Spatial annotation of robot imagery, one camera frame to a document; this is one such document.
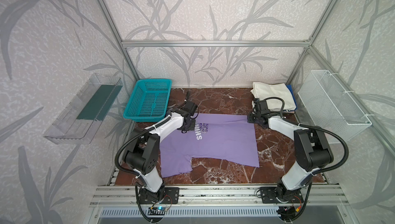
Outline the purple t-shirt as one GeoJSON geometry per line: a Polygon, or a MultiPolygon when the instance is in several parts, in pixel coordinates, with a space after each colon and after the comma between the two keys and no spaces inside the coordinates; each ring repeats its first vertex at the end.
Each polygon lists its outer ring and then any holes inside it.
{"type": "Polygon", "coordinates": [[[173,131],[160,143],[162,177],[192,171],[193,158],[259,166],[254,124],[244,115],[200,114],[191,131],[173,131]]]}

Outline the teal plastic basket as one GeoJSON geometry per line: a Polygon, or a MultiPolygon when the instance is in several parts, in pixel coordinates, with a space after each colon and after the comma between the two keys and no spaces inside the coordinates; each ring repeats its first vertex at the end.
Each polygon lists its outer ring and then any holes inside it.
{"type": "Polygon", "coordinates": [[[135,122],[158,122],[167,111],[171,79],[144,79],[136,82],[123,113],[135,122]]]}

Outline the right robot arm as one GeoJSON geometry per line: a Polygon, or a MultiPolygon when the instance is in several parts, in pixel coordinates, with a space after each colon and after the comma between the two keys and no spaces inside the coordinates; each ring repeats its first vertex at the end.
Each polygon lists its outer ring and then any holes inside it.
{"type": "Polygon", "coordinates": [[[315,175],[344,165],[349,157],[349,147],[343,138],[332,131],[289,120],[283,115],[284,107],[285,101],[279,97],[254,99],[253,110],[248,114],[247,122],[277,131],[294,141],[296,161],[273,191],[276,200],[286,203],[297,196],[302,188],[311,184],[315,175]],[[338,140],[344,149],[341,160],[330,167],[328,164],[334,161],[334,155],[326,135],[338,140]]]}

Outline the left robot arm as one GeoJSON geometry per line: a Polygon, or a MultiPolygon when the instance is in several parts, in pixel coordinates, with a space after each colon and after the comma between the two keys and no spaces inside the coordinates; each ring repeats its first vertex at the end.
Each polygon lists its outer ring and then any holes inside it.
{"type": "Polygon", "coordinates": [[[198,115],[198,105],[185,100],[180,106],[169,109],[159,122],[144,129],[138,127],[132,138],[117,151],[114,159],[116,168],[137,176],[143,183],[141,189],[153,194],[161,192],[164,182],[156,169],[160,143],[174,131],[186,133],[194,130],[198,115]]]}

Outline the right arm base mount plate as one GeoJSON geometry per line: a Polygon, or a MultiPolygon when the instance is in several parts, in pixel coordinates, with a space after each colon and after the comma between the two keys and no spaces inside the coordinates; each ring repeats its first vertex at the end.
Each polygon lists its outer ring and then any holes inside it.
{"type": "Polygon", "coordinates": [[[282,186],[261,187],[258,193],[263,203],[302,204],[304,202],[300,189],[291,191],[282,186]]]}

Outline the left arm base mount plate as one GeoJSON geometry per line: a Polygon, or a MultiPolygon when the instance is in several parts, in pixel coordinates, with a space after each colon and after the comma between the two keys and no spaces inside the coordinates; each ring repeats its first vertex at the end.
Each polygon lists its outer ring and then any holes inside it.
{"type": "Polygon", "coordinates": [[[180,197],[180,188],[162,187],[158,192],[153,193],[147,189],[138,190],[138,199],[140,204],[149,204],[164,202],[166,204],[177,204],[180,197]]]}

